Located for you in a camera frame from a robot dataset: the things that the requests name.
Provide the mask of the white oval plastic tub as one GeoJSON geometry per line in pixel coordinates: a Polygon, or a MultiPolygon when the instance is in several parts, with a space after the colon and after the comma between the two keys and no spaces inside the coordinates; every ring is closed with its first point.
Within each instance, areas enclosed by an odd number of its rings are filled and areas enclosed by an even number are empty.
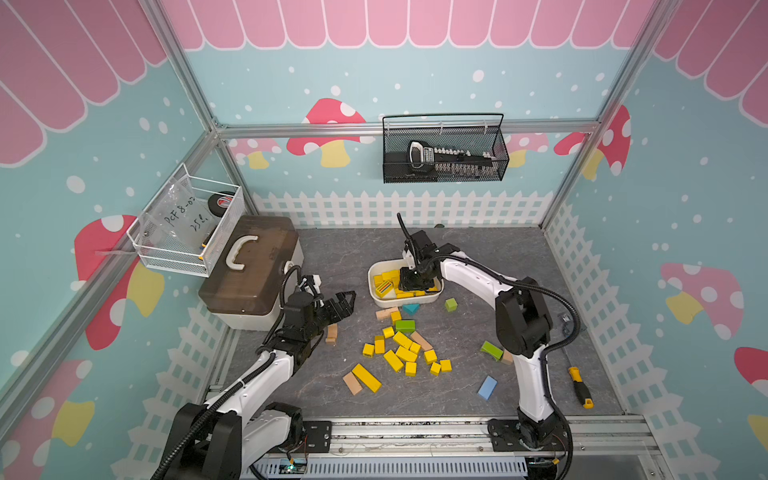
{"type": "Polygon", "coordinates": [[[387,260],[373,264],[368,270],[368,289],[374,302],[381,308],[436,301],[444,289],[441,280],[426,290],[405,291],[400,288],[400,270],[407,268],[405,260],[387,260]]]}

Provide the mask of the rainbow striped block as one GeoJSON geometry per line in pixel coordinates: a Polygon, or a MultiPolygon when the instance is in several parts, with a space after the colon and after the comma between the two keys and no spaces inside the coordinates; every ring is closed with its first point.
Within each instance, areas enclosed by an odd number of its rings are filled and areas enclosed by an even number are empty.
{"type": "Polygon", "coordinates": [[[386,280],[375,285],[375,293],[378,298],[387,298],[395,291],[395,286],[391,280],[386,280]]]}

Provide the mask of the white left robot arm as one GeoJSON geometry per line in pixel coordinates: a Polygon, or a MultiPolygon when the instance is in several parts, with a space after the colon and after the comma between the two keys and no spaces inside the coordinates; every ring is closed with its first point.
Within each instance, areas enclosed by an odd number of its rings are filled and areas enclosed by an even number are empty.
{"type": "Polygon", "coordinates": [[[155,479],[238,479],[266,453],[287,453],[306,441],[302,411],[271,401],[272,393],[310,358],[328,327],[350,317],[353,290],[330,297],[317,275],[289,267],[278,291],[278,315],[256,351],[254,364],[224,391],[203,403],[188,403],[175,415],[155,479]]]}

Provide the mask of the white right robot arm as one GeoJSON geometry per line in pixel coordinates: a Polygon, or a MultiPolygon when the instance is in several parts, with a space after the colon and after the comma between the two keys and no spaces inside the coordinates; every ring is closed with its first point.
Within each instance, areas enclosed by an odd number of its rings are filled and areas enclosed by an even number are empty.
{"type": "Polygon", "coordinates": [[[502,275],[452,244],[437,246],[423,230],[411,234],[402,216],[396,218],[405,236],[403,259],[407,263],[401,269],[399,288],[425,291],[440,279],[465,288],[493,308],[497,339],[512,354],[516,370],[520,441],[529,450],[542,449],[558,428],[568,426],[552,395],[547,356],[578,336],[573,331],[550,343],[554,323],[545,299],[560,302],[572,315],[577,312],[562,295],[534,279],[502,275]]]}

